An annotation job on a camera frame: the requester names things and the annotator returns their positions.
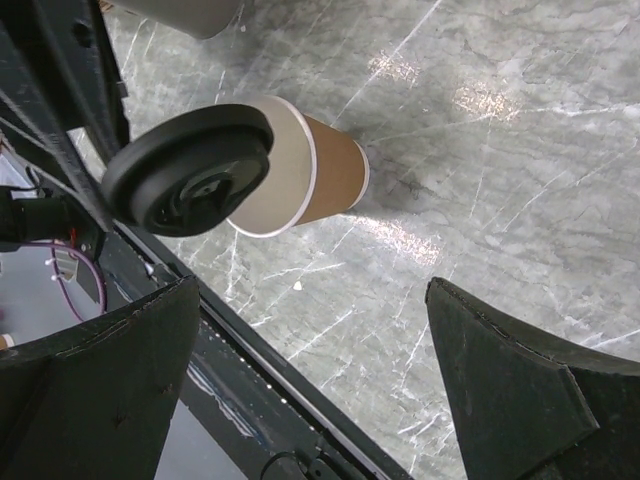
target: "gray marble floor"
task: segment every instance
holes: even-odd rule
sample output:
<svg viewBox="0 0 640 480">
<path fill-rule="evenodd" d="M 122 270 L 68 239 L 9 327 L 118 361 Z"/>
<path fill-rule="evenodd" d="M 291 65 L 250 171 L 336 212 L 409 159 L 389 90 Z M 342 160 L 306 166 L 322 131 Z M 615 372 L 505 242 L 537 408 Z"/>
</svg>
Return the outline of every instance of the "gray marble floor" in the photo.
<svg viewBox="0 0 640 480">
<path fill-rule="evenodd" d="M 167 240 L 416 478 L 464 478 L 424 294 L 640 360 L 640 1 L 255 0 L 199 42 L 108 26 L 135 135 L 248 92 L 365 146 L 349 214 Z"/>
</svg>

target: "paper cup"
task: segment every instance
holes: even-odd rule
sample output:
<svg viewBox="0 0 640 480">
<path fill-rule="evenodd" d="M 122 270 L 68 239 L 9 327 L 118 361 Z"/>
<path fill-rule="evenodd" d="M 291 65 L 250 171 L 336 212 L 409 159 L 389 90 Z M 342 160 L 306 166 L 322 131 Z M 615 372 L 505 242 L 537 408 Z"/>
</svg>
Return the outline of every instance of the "paper cup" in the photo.
<svg viewBox="0 0 640 480">
<path fill-rule="evenodd" d="M 15 342 L 13 341 L 13 337 L 7 333 L 4 335 L 0 335 L 0 350 L 6 350 L 7 348 L 11 348 L 15 346 Z"/>
<path fill-rule="evenodd" d="M 228 218 L 236 230 L 274 237 L 360 201 L 369 184 L 369 161 L 351 137 L 279 97 L 262 96 L 247 104 L 265 114 L 275 142 L 267 177 Z"/>
</svg>

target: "floor scratch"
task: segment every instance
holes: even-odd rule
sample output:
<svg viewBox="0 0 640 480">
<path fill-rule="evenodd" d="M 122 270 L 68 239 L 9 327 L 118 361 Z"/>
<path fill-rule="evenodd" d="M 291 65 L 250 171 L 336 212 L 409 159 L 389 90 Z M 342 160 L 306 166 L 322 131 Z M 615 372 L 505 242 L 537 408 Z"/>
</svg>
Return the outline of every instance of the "floor scratch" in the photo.
<svg viewBox="0 0 640 480">
<path fill-rule="evenodd" d="M 244 2 L 242 2 L 242 5 L 240 6 L 240 11 L 238 12 L 238 20 L 236 21 L 236 25 L 233 29 L 233 38 L 231 39 L 231 47 L 233 48 L 233 46 L 236 44 L 236 38 L 238 37 L 238 30 L 240 29 L 241 25 L 240 23 L 242 23 L 242 14 L 244 13 Z"/>
<path fill-rule="evenodd" d="M 411 467 L 409 468 L 409 475 L 411 475 L 413 473 L 413 469 L 416 466 L 416 459 L 418 458 L 418 455 L 414 455 L 413 456 L 413 461 L 411 462 Z"/>
<path fill-rule="evenodd" d="M 153 26 L 153 31 L 151 32 L 151 35 L 149 36 L 149 41 L 147 42 L 147 47 L 144 49 L 144 53 L 142 54 L 142 58 L 146 58 L 147 52 L 149 51 L 149 48 L 151 47 L 151 42 L 153 42 L 153 37 L 156 36 L 156 30 L 158 30 L 158 24 L 157 23 Z"/>
<path fill-rule="evenodd" d="M 420 334 L 420 337 L 418 337 L 418 341 L 416 342 L 416 344 L 413 346 L 413 350 L 411 350 L 411 355 L 409 355 L 409 359 L 407 360 L 407 363 L 405 363 L 405 366 L 408 366 L 411 364 L 411 362 L 413 362 L 413 358 L 416 355 L 416 351 L 418 350 L 418 347 L 422 343 L 422 339 L 427 333 L 427 330 L 429 330 L 429 322 L 427 322 L 424 328 L 422 329 L 422 333 Z"/>
<path fill-rule="evenodd" d="M 634 148 L 636 148 L 636 145 L 638 145 L 638 139 L 635 138 L 633 145 L 631 146 L 631 148 L 629 148 L 628 150 L 625 150 L 624 152 L 619 153 L 618 155 L 616 155 L 613 159 L 609 160 L 608 162 L 603 163 L 602 165 L 600 165 L 599 167 L 591 170 L 589 173 L 587 173 L 586 175 L 582 176 L 576 183 L 575 186 L 580 185 L 584 180 L 586 180 L 589 177 L 592 177 L 593 175 L 595 175 L 598 172 L 601 172 L 602 170 L 604 170 L 605 168 L 607 168 L 609 165 L 611 165 L 612 163 L 616 162 L 617 160 L 619 160 L 623 155 L 626 155 L 627 153 L 629 153 L 631 150 L 633 150 Z"/>
<path fill-rule="evenodd" d="M 418 428 L 420 425 L 422 425 L 422 420 L 420 420 L 419 422 L 416 422 L 413 425 L 410 425 L 410 426 L 408 426 L 406 428 L 403 428 L 402 430 L 398 430 L 398 433 L 396 435 L 402 435 L 403 433 L 410 432 L 414 428 Z"/>
<path fill-rule="evenodd" d="M 347 41 L 351 38 L 351 36 L 353 35 L 353 32 L 356 31 L 356 28 L 358 28 L 358 24 L 360 23 L 360 20 L 362 19 L 363 14 L 361 13 L 360 16 L 358 16 L 358 18 L 356 18 L 355 22 L 353 22 L 353 26 L 349 29 L 349 31 L 347 32 L 347 34 L 344 36 L 344 38 L 342 39 L 342 42 L 340 43 L 340 45 L 338 45 L 338 48 L 336 48 L 336 50 L 333 52 L 333 54 L 331 54 L 331 56 L 326 59 L 324 61 L 324 63 L 322 64 L 322 68 L 320 69 L 320 71 L 313 77 L 313 80 L 311 80 L 310 82 L 305 82 L 304 87 L 302 87 L 302 90 L 300 90 L 300 93 L 298 94 L 298 96 L 296 97 L 296 100 L 294 102 L 294 105 L 299 103 L 300 99 L 302 98 L 302 96 L 304 94 L 306 94 L 311 87 L 318 81 L 318 78 L 320 78 L 320 75 L 322 75 L 324 73 L 324 71 L 327 69 L 327 65 L 329 64 L 329 62 L 331 60 L 333 60 L 334 58 L 336 58 L 340 52 L 342 51 L 342 49 L 344 48 L 345 44 L 347 43 Z"/>
<path fill-rule="evenodd" d="M 244 90 L 244 87 L 247 84 L 247 78 L 249 77 L 250 74 L 255 72 L 256 64 L 260 60 L 262 60 L 264 55 L 267 53 L 267 50 L 269 49 L 269 47 L 271 47 L 271 45 L 274 42 L 274 40 L 277 39 L 278 34 L 282 33 L 282 30 L 286 30 L 287 27 L 289 26 L 289 24 L 294 20 L 295 17 L 296 17 L 296 15 L 295 15 L 295 11 L 294 11 L 291 14 L 291 17 L 289 17 L 287 22 L 282 26 L 282 28 L 278 28 L 278 29 L 276 29 L 276 30 L 271 32 L 271 34 L 269 35 L 269 39 L 266 42 L 264 42 L 264 47 L 262 47 L 262 50 L 260 50 L 260 53 L 258 54 L 258 56 L 256 58 L 254 58 L 253 61 L 251 62 L 251 65 L 247 69 L 247 73 L 244 74 L 244 76 L 240 79 L 240 81 L 238 82 L 236 87 L 233 89 L 233 94 L 234 95 L 236 95 L 239 92 L 242 92 Z"/>
<path fill-rule="evenodd" d="M 597 115 L 600 113 L 616 113 L 621 112 L 627 107 L 636 107 L 640 104 L 632 104 L 632 105 L 614 105 L 608 108 L 595 108 L 590 110 L 566 110 L 562 107 L 548 107 L 548 108 L 535 108 L 530 110 L 520 110 L 518 114 L 523 113 L 557 113 L 559 115 L 564 115 L 565 117 L 580 117 L 583 115 Z"/>
<path fill-rule="evenodd" d="M 233 292 L 235 283 L 233 282 L 233 274 L 236 269 L 236 251 L 238 249 L 238 231 L 236 230 L 235 237 L 233 238 L 233 245 L 231 246 L 231 265 L 229 266 L 229 272 L 227 273 L 227 290 L 224 294 L 229 297 Z"/>
<path fill-rule="evenodd" d="M 262 317 L 256 323 L 251 323 L 250 326 L 253 327 L 253 328 L 259 327 L 259 326 L 264 325 L 265 323 L 267 323 L 272 318 L 273 318 L 273 315 L 268 315 L 266 317 Z"/>
<path fill-rule="evenodd" d="M 439 446 L 438 450 L 433 454 L 434 457 L 437 456 L 437 455 L 440 455 L 442 450 L 444 450 L 444 448 L 447 446 L 447 440 L 449 439 L 449 437 L 451 435 L 453 435 L 454 432 L 455 432 L 455 429 L 453 428 L 453 425 L 452 425 L 452 426 L 450 426 L 447 434 L 444 437 L 442 437 L 442 438 L 440 438 L 438 440 L 438 443 L 440 444 L 440 446 Z"/>
<path fill-rule="evenodd" d="M 124 71 L 124 69 L 127 67 L 127 64 L 129 63 L 129 59 L 131 58 L 131 53 L 133 52 L 133 45 L 136 43 L 136 40 L 138 39 L 138 34 L 140 33 L 140 29 L 145 23 L 147 23 L 147 19 L 143 18 L 142 21 L 140 22 L 140 25 L 138 25 L 138 29 L 136 30 L 136 33 L 133 35 L 133 40 L 131 40 L 131 45 L 129 45 L 129 51 L 127 52 L 127 55 L 124 58 L 124 62 L 122 63 L 122 68 L 121 68 L 122 71 Z"/>
<path fill-rule="evenodd" d="M 440 186 L 444 185 L 447 180 L 449 180 L 451 177 L 453 177 L 456 173 L 458 173 L 458 170 L 460 169 L 460 165 L 458 165 L 456 168 L 454 168 L 453 170 L 451 170 L 451 172 L 449 172 L 447 174 L 446 177 L 444 177 L 444 179 L 442 180 L 442 182 L 440 182 Z"/>
<path fill-rule="evenodd" d="M 333 253 L 333 252 L 335 252 L 335 251 L 338 249 L 338 247 L 342 244 L 342 242 L 344 241 L 344 239 L 345 239 L 345 238 L 347 238 L 347 235 L 349 235 L 349 234 L 353 231 L 353 229 L 354 229 L 354 228 L 356 228 L 356 226 L 355 226 L 355 225 L 354 225 L 354 226 L 352 226 L 349 230 L 347 230 L 347 233 L 345 233 L 345 234 L 342 236 L 342 238 L 341 238 L 340 240 L 338 240 L 338 243 L 336 243 L 336 244 L 335 244 L 335 246 L 333 247 L 333 250 L 331 250 L 331 252 L 330 252 L 330 253 Z"/>
<path fill-rule="evenodd" d="M 304 276 L 305 276 L 305 274 L 309 272 L 309 269 L 311 268 L 311 266 L 312 266 L 314 263 L 316 263 L 316 261 L 317 261 L 317 259 L 311 260 L 311 262 L 309 262 L 309 264 L 308 264 L 306 267 L 302 268 L 302 269 L 301 269 L 301 268 L 293 268 L 293 269 L 289 269 L 290 271 L 296 271 L 296 270 L 301 270 L 301 271 L 302 271 L 302 273 L 301 273 L 300 275 L 298 275 L 298 278 L 296 279 L 296 282 L 299 282 L 299 281 L 302 279 L 302 277 L 304 277 Z M 284 275 L 285 273 L 288 273 L 288 272 L 285 270 L 284 272 L 280 272 L 280 273 L 281 273 L 282 275 Z M 284 292 L 282 292 L 280 295 L 278 295 L 278 297 L 277 297 L 273 302 L 271 302 L 271 303 L 269 304 L 269 306 L 266 308 L 266 310 L 265 310 L 265 311 L 267 311 L 267 312 L 268 312 L 268 311 L 269 311 L 269 310 L 270 310 L 274 305 L 277 305 L 277 304 L 278 304 L 278 302 L 279 302 L 280 300 L 282 300 L 282 299 L 284 298 L 284 296 L 285 296 L 287 293 L 289 293 L 289 292 L 291 291 L 291 289 L 293 288 L 293 286 L 294 286 L 294 285 L 295 285 L 295 283 L 294 283 L 293 285 L 289 286 L 287 289 L 285 289 L 285 291 L 284 291 Z"/>
<path fill-rule="evenodd" d="M 196 94 L 200 89 L 200 84 L 202 83 L 203 78 L 204 78 L 204 75 L 200 74 L 200 77 L 198 78 L 198 82 L 196 83 L 196 86 L 193 88 L 193 92 L 191 92 L 191 96 L 189 97 L 189 101 L 187 102 L 187 111 L 191 110 L 193 101 L 195 100 Z"/>
<path fill-rule="evenodd" d="M 242 311 L 249 306 L 249 304 L 251 303 L 251 300 L 253 300 L 254 298 L 255 298 L 255 293 L 252 293 L 249 296 L 249 299 L 246 302 L 244 302 L 244 304 L 238 309 L 238 312 L 237 312 L 238 315 L 240 315 Z"/>
<path fill-rule="evenodd" d="M 445 123 L 445 124 L 439 124 L 439 125 L 429 125 L 428 127 L 419 128 L 419 129 L 414 130 L 412 132 L 398 133 L 396 135 L 390 135 L 388 137 L 376 138 L 375 140 L 371 140 L 370 142 L 368 142 L 368 145 L 374 145 L 376 143 L 380 143 L 380 142 L 384 142 L 386 140 L 392 140 L 392 139 L 396 139 L 396 138 L 413 137 L 415 135 L 426 133 L 429 130 L 436 130 L 438 128 L 450 128 L 450 127 L 457 127 L 459 125 L 468 125 L 470 123 L 477 123 L 477 122 L 481 122 L 483 120 L 486 120 L 487 118 L 491 118 L 492 116 L 493 116 L 492 114 L 487 113 L 485 115 L 481 115 L 481 116 L 479 116 L 477 118 L 473 118 L 471 120 L 463 120 L 461 122 Z"/>
<path fill-rule="evenodd" d="M 407 105 L 407 103 L 409 102 L 409 100 L 410 100 L 410 99 L 405 99 L 405 101 L 402 103 L 402 105 L 400 105 L 400 107 L 398 108 L 398 110 L 397 110 L 397 111 L 398 111 L 398 112 L 399 112 L 399 111 L 401 111 L 401 110 L 402 110 L 402 109 Z M 377 134 L 380 130 L 382 130 L 384 127 L 386 127 L 386 126 L 387 126 L 387 124 L 389 123 L 389 121 L 390 121 L 390 120 L 391 120 L 391 117 L 389 117 L 389 116 L 388 116 L 388 117 L 387 117 L 387 119 L 386 119 L 384 122 L 382 122 L 378 128 L 376 128 L 376 129 L 373 131 L 373 133 L 369 136 L 369 138 L 373 138 L 373 137 L 375 137 L 375 136 L 376 136 L 376 134 Z"/>
<path fill-rule="evenodd" d="M 509 222 L 508 222 L 508 223 L 505 225 L 505 227 L 502 229 L 502 233 L 505 233 L 505 232 L 509 229 L 509 227 L 511 226 L 511 224 L 512 224 L 513 222 L 515 222 L 515 221 L 516 221 L 516 219 L 517 219 L 517 218 L 522 214 L 522 212 L 524 212 L 524 211 L 527 209 L 527 207 L 528 207 L 529 205 L 531 205 L 531 204 L 532 204 L 533 202 L 535 202 L 538 198 L 540 198 L 540 197 L 542 196 L 542 194 L 544 194 L 544 193 L 547 191 L 547 189 L 549 188 L 549 186 L 550 186 L 553 182 L 555 182 L 558 178 L 560 178 L 562 175 L 564 175 L 566 172 L 567 172 L 567 171 L 566 171 L 566 170 L 564 170 L 562 173 L 560 173 L 559 175 L 556 175 L 556 176 L 555 176 L 555 177 L 553 177 L 551 180 L 549 180 L 549 181 L 546 183 L 546 185 L 545 185 L 544 187 L 542 187 L 542 190 L 540 190 L 540 192 L 538 192 L 538 194 L 537 194 L 537 195 L 535 195 L 531 200 L 529 200 L 527 203 L 525 203 L 525 204 L 524 204 L 524 207 L 522 207 L 522 208 L 520 209 L 520 211 L 519 211 L 518 213 L 516 213 L 516 214 L 515 214 L 515 216 L 514 216 L 511 220 L 509 220 Z"/>
<path fill-rule="evenodd" d="M 480 196 L 480 189 L 482 188 L 482 180 L 484 179 L 485 167 L 482 167 L 482 172 L 480 173 L 480 181 L 478 182 L 478 188 L 476 189 L 476 196 L 473 199 L 473 205 L 471 205 L 471 212 L 469 212 L 469 220 L 473 217 L 473 212 L 476 211 L 476 205 L 478 204 L 478 197 Z"/>
<path fill-rule="evenodd" d="M 271 80 L 269 85 L 267 85 L 267 90 L 270 90 L 271 86 L 276 82 L 276 80 L 280 79 L 280 75 L 282 75 L 282 72 L 284 71 L 285 67 L 291 62 L 291 58 L 300 53 L 300 50 L 309 39 L 309 35 L 311 35 L 311 32 L 313 32 L 313 29 L 316 28 L 316 24 L 318 23 L 320 18 L 322 18 L 322 16 L 324 15 L 324 12 L 326 12 L 329 9 L 332 3 L 333 3 L 333 0 L 329 0 L 329 2 L 325 5 L 325 7 L 322 9 L 322 11 L 318 14 L 316 19 L 313 21 L 313 23 L 311 24 L 311 27 L 309 27 L 307 34 L 304 36 L 304 39 L 302 39 L 302 41 L 299 43 L 298 48 L 294 50 L 293 55 L 287 57 L 287 59 L 284 62 L 282 62 L 282 66 L 280 67 L 280 70 L 278 71 L 276 76 L 273 78 L 273 80 Z"/>
<path fill-rule="evenodd" d="M 189 258 L 187 259 L 187 265 L 191 265 L 195 261 L 198 254 L 202 251 L 202 249 L 207 245 L 208 242 L 209 239 L 205 238 L 200 246 L 196 248 L 191 255 L 189 255 Z"/>
<path fill-rule="evenodd" d="M 415 435 L 413 435 L 413 438 L 417 438 L 420 435 L 422 435 L 424 432 L 426 432 L 427 430 L 429 430 L 431 427 L 433 427 L 433 425 L 436 423 L 436 421 L 438 421 L 438 419 L 440 418 L 440 413 L 436 413 L 433 418 L 431 419 L 431 421 L 429 423 L 427 423 L 424 427 L 422 427 L 420 429 L 420 431 L 418 433 L 416 433 Z"/>
<path fill-rule="evenodd" d="M 591 343 L 593 340 L 600 340 L 602 338 L 602 332 L 598 332 L 595 333 L 593 335 L 588 336 L 587 338 L 585 338 L 584 340 L 582 340 L 581 342 L 578 342 L 578 345 L 581 345 L 583 347 L 587 347 L 587 348 L 591 348 L 589 346 L 589 343 Z"/>
<path fill-rule="evenodd" d="M 436 3 L 433 4 L 433 6 L 429 9 L 429 11 L 425 14 L 424 17 L 422 17 L 422 20 L 420 20 L 415 27 L 413 27 L 413 30 L 411 30 L 411 32 L 409 32 L 409 35 L 407 35 L 404 40 L 402 40 L 402 42 L 400 42 L 400 44 L 396 47 L 396 49 L 391 53 L 391 55 L 389 55 L 388 60 L 393 60 L 396 55 L 398 55 L 398 52 L 400 50 L 402 50 L 402 48 L 407 44 L 407 42 L 409 40 L 411 40 L 411 38 L 413 38 L 413 36 L 418 32 L 418 30 L 420 30 L 420 28 L 422 27 L 422 25 L 425 24 L 425 22 L 431 17 L 431 15 L 433 15 L 433 12 L 436 11 L 436 9 L 440 6 L 440 4 L 443 2 L 443 0 L 437 0 Z M 380 75 L 380 73 L 384 70 L 385 65 L 381 65 L 375 72 L 373 72 L 373 74 L 367 79 L 366 82 L 364 82 L 364 84 L 358 89 L 358 91 L 349 99 L 349 101 L 344 105 L 344 107 L 342 108 L 342 110 L 340 110 L 340 113 L 338 113 L 338 116 L 335 118 L 335 120 L 331 123 L 331 126 L 335 126 L 335 124 L 338 122 L 338 120 L 340 119 L 340 117 L 342 116 L 342 114 L 351 106 L 351 104 L 353 103 L 353 101 L 360 95 L 360 93 L 362 93 L 362 91 L 367 88 L 367 86 L 373 81 L 375 80 L 378 75 Z"/>
<path fill-rule="evenodd" d="M 604 342 L 600 342 L 600 343 L 598 343 L 596 345 L 593 345 L 592 347 L 589 347 L 589 348 L 600 348 L 600 347 L 604 347 L 606 345 L 611 345 L 611 344 L 614 344 L 614 343 L 618 343 L 618 342 L 621 342 L 623 340 L 626 340 L 629 337 L 633 337 L 634 335 L 637 335 L 639 333 L 640 333 L 640 328 L 638 330 L 634 330 L 633 332 L 629 332 L 629 333 L 627 333 L 625 335 L 621 335 L 621 336 L 616 337 L 616 338 L 610 338 L 609 340 L 605 340 Z"/>
<path fill-rule="evenodd" d="M 393 316 L 394 321 L 398 321 L 398 319 L 400 318 L 400 315 L 402 315 L 402 312 L 404 312 L 404 307 L 407 304 L 407 299 L 409 298 L 409 294 L 411 293 L 411 290 L 413 290 L 413 287 L 415 285 L 411 285 L 408 289 L 407 292 L 404 294 L 404 298 L 402 299 L 402 303 L 400 304 L 400 308 L 398 308 L 398 312 Z"/>
<path fill-rule="evenodd" d="M 345 264 L 345 262 L 340 262 L 340 263 L 335 263 L 333 265 L 327 265 L 326 267 L 315 268 L 313 270 L 308 270 L 309 267 L 305 267 L 305 268 L 302 268 L 302 267 L 287 268 L 286 270 L 282 270 L 281 272 L 268 275 L 268 276 L 264 277 L 262 280 L 269 280 L 271 278 L 282 277 L 283 275 L 286 275 L 287 273 L 291 273 L 291 272 L 300 272 L 300 271 L 302 271 L 305 274 L 308 274 L 308 273 L 322 272 L 324 270 L 333 270 L 334 268 L 340 268 L 344 264 Z"/>
<path fill-rule="evenodd" d="M 327 328 L 325 328 L 322 332 L 318 333 L 309 342 L 307 342 L 302 348 L 299 348 L 298 350 L 296 350 L 292 355 L 290 355 L 287 358 L 287 360 L 291 361 L 294 358 L 296 358 L 298 355 L 300 355 L 302 352 L 304 352 L 307 348 L 312 346 L 314 343 L 316 343 L 318 340 L 320 340 L 322 337 L 324 337 L 327 333 L 329 333 L 331 330 L 333 330 L 335 327 L 337 327 L 342 322 L 344 322 L 347 318 L 349 318 L 352 313 L 353 313 L 353 308 L 351 308 L 351 310 L 349 310 L 347 313 L 345 313 L 340 318 L 338 318 L 338 320 L 336 320 L 334 323 L 332 323 Z"/>
<path fill-rule="evenodd" d="M 498 216 L 504 211 L 504 209 L 510 205 L 511 198 L 513 198 L 513 195 L 516 192 L 520 191 L 520 187 L 522 186 L 523 183 L 524 183 L 524 180 L 520 182 L 516 188 L 513 189 L 513 191 L 509 194 L 507 199 L 504 201 L 504 205 L 500 207 L 500 209 L 496 212 L 496 214 L 493 217 L 491 217 L 491 220 L 485 223 L 484 227 L 480 229 L 481 231 L 486 229 L 489 225 L 491 225 L 495 221 L 495 219 L 498 218 Z"/>
<path fill-rule="evenodd" d="M 456 268 L 458 268 L 458 262 L 453 264 L 453 268 L 451 269 L 451 273 L 449 274 L 449 281 L 453 278 L 453 274 L 456 273 Z"/>
<path fill-rule="evenodd" d="M 220 91 L 222 90 L 222 84 L 224 83 L 224 75 L 227 73 L 227 71 L 225 70 L 224 72 L 222 72 L 222 75 L 220 76 L 220 83 L 218 84 L 218 93 L 216 93 L 216 98 L 213 101 L 213 103 L 215 103 L 216 105 L 218 104 L 218 99 L 220 98 Z"/>
<path fill-rule="evenodd" d="M 346 362 L 344 365 L 338 368 L 338 370 L 336 370 L 329 378 L 327 378 L 324 382 L 322 382 L 322 384 L 320 385 L 320 388 L 322 389 L 326 387 L 329 383 L 333 382 L 336 378 L 342 376 L 344 372 L 347 371 L 347 368 L 351 366 L 352 363 L 353 363 L 353 358 L 350 358 L 348 362 Z"/>
</svg>

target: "purple cable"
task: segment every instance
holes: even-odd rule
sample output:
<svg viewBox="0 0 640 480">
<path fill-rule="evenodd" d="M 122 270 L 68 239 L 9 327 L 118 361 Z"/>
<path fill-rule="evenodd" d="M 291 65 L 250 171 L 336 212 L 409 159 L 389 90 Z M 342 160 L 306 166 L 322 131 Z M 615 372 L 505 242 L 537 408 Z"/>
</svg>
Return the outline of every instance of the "purple cable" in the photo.
<svg viewBox="0 0 640 480">
<path fill-rule="evenodd" d="M 67 305 L 69 306 L 69 309 L 71 310 L 71 313 L 73 313 L 73 316 L 76 317 L 76 320 L 78 320 L 78 322 L 82 323 L 82 322 L 84 322 L 84 318 L 82 318 L 82 315 L 80 315 L 78 310 L 76 310 L 75 305 L 73 304 L 73 302 L 71 301 L 71 298 L 69 297 L 69 292 L 67 292 L 67 287 L 64 286 L 64 282 L 63 282 L 62 278 L 60 278 L 60 268 L 58 268 L 58 262 L 56 260 L 56 249 L 55 248 L 51 249 L 51 257 L 52 257 L 53 271 L 54 271 L 55 276 L 56 276 L 56 283 L 58 285 L 60 285 L 60 290 L 62 290 L 62 296 L 64 297 L 64 301 L 67 302 Z"/>
<path fill-rule="evenodd" d="M 82 317 L 80 316 L 76 308 L 73 306 L 73 303 L 69 298 L 69 293 L 67 292 L 67 289 L 65 288 L 65 286 L 62 283 L 62 280 L 60 279 L 60 270 L 58 268 L 58 264 L 55 258 L 56 250 L 62 250 L 63 252 L 67 252 L 70 255 L 77 257 L 78 260 L 80 260 L 82 263 L 84 263 L 87 266 L 87 268 L 91 271 L 91 274 L 93 275 L 93 278 L 96 281 L 96 286 L 98 287 L 98 303 L 100 305 L 100 315 L 104 314 L 107 311 L 107 292 L 104 288 L 104 282 L 102 281 L 102 276 L 100 275 L 98 268 L 94 265 L 91 259 L 87 257 L 84 253 L 82 253 L 80 250 L 77 250 L 73 247 L 68 247 L 66 245 L 59 245 L 54 242 L 42 242 L 42 243 L 28 242 L 28 243 L 23 243 L 21 246 L 35 247 L 35 248 L 48 248 L 49 250 L 51 250 L 51 253 L 53 254 L 53 269 L 56 274 L 58 284 L 62 289 L 62 294 L 64 295 L 65 301 L 69 304 L 69 308 L 73 312 L 74 316 L 78 319 L 78 321 L 83 322 L 84 320 L 82 319 Z"/>
</svg>

